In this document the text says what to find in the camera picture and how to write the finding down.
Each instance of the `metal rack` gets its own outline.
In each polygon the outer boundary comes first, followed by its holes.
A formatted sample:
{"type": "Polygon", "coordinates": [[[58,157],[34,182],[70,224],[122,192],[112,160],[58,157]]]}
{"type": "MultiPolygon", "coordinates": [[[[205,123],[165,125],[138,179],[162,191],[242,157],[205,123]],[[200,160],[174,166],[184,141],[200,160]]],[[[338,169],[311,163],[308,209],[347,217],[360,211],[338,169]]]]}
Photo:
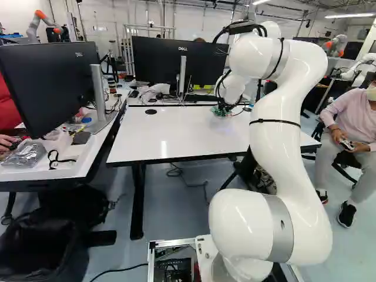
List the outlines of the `metal rack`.
{"type": "Polygon", "coordinates": [[[175,29],[170,26],[150,26],[150,25],[123,25],[123,47],[122,56],[125,62],[125,69],[128,75],[135,75],[135,63],[133,56],[132,35],[138,35],[138,31],[147,31],[147,37],[150,37],[150,31],[160,32],[167,39],[175,39],[175,29]]]}

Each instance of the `black band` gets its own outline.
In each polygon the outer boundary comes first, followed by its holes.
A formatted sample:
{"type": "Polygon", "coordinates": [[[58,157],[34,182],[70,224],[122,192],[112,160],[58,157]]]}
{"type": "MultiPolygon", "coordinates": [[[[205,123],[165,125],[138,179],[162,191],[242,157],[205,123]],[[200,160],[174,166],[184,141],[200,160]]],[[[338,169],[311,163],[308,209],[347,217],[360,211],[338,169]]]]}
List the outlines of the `black band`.
{"type": "Polygon", "coordinates": [[[54,163],[67,163],[67,162],[77,162],[75,159],[66,159],[66,160],[59,160],[59,152],[57,150],[51,150],[48,152],[47,158],[49,159],[49,170],[56,169],[52,167],[54,163]],[[56,152],[55,160],[51,160],[50,157],[52,156],[52,152],[56,152]]]}
{"type": "Polygon", "coordinates": [[[280,41],[281,41],[281,52],[280,52],[280,57],[278,58],[278,61],[277,61],[277,64],[276,66],[274,67],[273,71],[268,75],[267,78],[264,78],[264,79],[268,79],[269,77],[271,77],[277,70],[277,67],[278,65],[280,64],[280,61],[281,61],[281,58],[282,58],[282,54],[283,54],[283,41],[284,41],[284,37],[280,38],[280,41]]]}
{"type": "Polygon", "coordinates": [[[288,123],[289,125],[295,125],[300,128],[300,124],[296,122],[291,122],[288,120],[281,120],[281,119],[257,119],[249,123],[251,125],[252,123],[263,123],[263,122],[281,122],[281,123],[288,123]]]}

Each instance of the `hand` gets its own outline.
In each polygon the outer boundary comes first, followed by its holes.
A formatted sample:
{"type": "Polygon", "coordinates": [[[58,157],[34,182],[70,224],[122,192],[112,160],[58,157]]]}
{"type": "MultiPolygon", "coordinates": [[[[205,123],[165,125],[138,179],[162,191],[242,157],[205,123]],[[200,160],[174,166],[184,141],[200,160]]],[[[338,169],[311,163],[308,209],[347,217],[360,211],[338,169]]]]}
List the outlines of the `hand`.
{"type": "Polygon", "coordinates": [[[7,147],[10,147],[12,146],[12,143],[11,142],[16,142],[17,139],[14,138],[14,137],[10,137],[8,135],[2,135],[0,134],[0,152],[7,152],[9,151],[9,149],[7,147]]]}
{"type": "Polygon", "coordinates": [[[355,149],[352,150],[352,151],[349,151],[349,150],[346,150],[346,151],[348,151],[350,153],[370,152],[371,151],[371,147],[367,144],[363,144],[363,143],[360,143],[360,142],[353,141],[352,145],[355,147],[355,149]]]}
{"type": "Polygon", "coordinates": [[[340,140],[342,138],[344,139],[347,139],[347,132],[346,131],[342,131],[341,129],[339,128],[336,128],[336,129],[333,129],[331,131],[331,137],[333,138],[333,140],[339,144],[340,143],[340,140]]]}

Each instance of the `face mask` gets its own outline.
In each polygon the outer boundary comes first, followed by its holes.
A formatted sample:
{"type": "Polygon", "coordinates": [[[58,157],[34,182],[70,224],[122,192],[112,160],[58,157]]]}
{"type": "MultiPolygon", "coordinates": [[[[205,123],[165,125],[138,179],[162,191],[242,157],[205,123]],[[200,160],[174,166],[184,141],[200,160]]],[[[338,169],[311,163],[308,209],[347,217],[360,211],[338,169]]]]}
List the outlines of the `face mask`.
{"type": "Polygon", "coordinates": [[[365,91],[367,99],[370,101],[376,101],[376,86],[370,85],[365,91]]]}

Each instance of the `gray pants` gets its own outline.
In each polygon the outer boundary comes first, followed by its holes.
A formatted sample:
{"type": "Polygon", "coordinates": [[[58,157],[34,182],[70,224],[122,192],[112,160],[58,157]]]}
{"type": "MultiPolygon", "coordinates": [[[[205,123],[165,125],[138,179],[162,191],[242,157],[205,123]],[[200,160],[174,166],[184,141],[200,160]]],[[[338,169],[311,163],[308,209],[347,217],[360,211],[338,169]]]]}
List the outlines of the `gray pants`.
{"type": "MultiPolygon", "coordinates": [[[[315,181],[317,189],[325,189],[325,179],[328,173],[333,173],[331,164],[336,155],[343,148],[336,144],[329,133],[323,133],[321,147],[317,150],[315,162],[315,181]]],[[[356,188],[352,191],[350,199],[355,203],[367,200],[376,190],[376,152],[354,153],[355,158],[362,165],[362,176],[356,188]]]]}

